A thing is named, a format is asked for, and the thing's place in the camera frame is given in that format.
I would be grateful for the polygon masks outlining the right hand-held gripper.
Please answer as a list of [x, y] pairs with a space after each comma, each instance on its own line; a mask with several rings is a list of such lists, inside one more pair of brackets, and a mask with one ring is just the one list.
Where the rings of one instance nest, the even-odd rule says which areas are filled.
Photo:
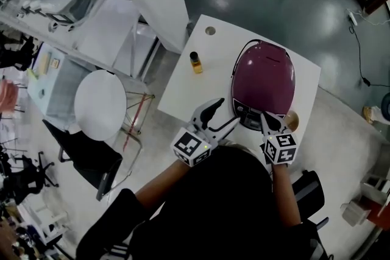
[[298, 149], [296, 135], [278, 115], [262, 111], [260, 119], [264, 134], [262, 149], [266, 162], [273, 165], [291, 165], [296, 159]]

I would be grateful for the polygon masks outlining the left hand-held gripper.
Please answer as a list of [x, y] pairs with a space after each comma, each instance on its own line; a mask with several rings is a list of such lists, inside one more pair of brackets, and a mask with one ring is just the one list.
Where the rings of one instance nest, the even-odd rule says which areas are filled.
[[208, 126], [224, 100], [224, 98], [214, 99], [197, 107], [187, 125], [176, 134], [171, 149], [174, 155], [187, 166], [193, 167], [210, 156], [218, 141], [226, 138], [239, 124], [240, 118], [236, 117], [219, 128]]

